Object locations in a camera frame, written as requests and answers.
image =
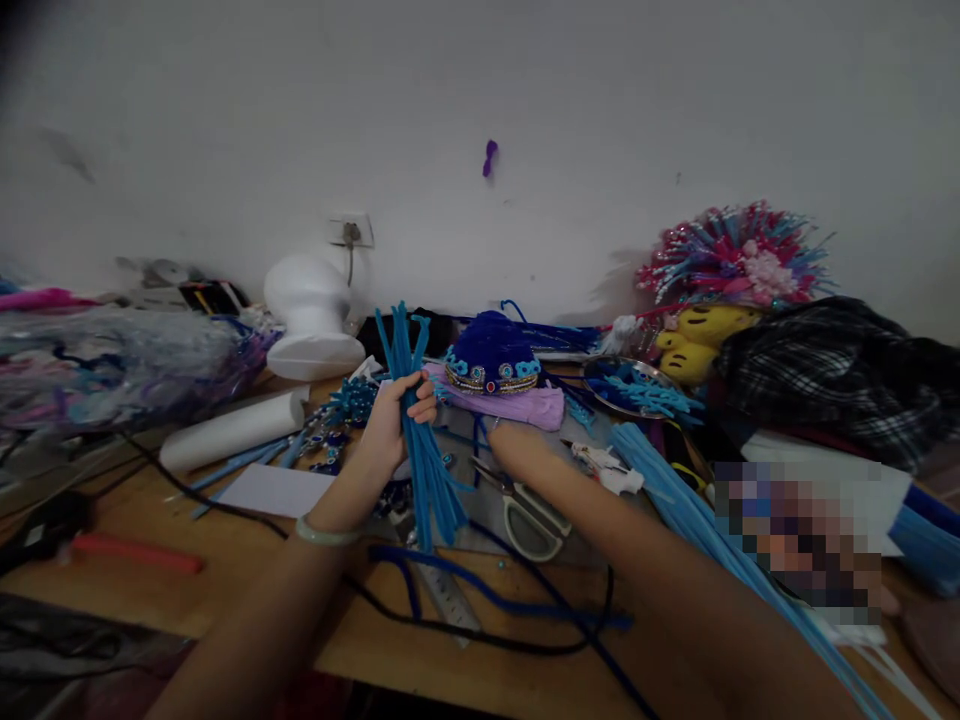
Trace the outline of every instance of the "wall socket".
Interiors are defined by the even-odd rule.
[[[360,231],[360,239],[354,247],[373,247],[373,228],[370,226],[370,216],[366,213],[331,213],[326,219],[327,242],[331,245],[343,247],[343,226],[353,223]]]

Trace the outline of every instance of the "hand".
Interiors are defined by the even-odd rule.
[[[387,484],[406,457],[407,446],[400,432],[400,399],[421,380],[423,384],[417,388],[418,402],[407,410],[407,415],[418,425],[433,422],[437,417],[437,398],[426,370],[395,380],[373,403],[356,458],[363,463],[363,471],[380,488]]]
[[[500,467],[515,480],[529,482],[554,460],[563,460],[547,444],[543,433],[522,423],[500,421],[488,439]]]

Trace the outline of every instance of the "pixelated area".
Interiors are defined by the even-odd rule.
[[[718,463],[717,529],[834,625],[880,622],[874,463],[836,477],[817,462]]]

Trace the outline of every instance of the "plaid shirt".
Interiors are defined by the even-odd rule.
[[[912,338],[860,300],[766,318],[727,340],[714,365],[727,404],[754,421],[816,426],[906,472],[960,437],[960,350]]]

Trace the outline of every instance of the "white foam mannequin head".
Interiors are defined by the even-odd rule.
[[[315,255],[291,255],[267,273],[267,307],[287,326],[267,367],[280,377],[313,381],[353,372],[364,350],[343,332],[350,290],[343,275]]]

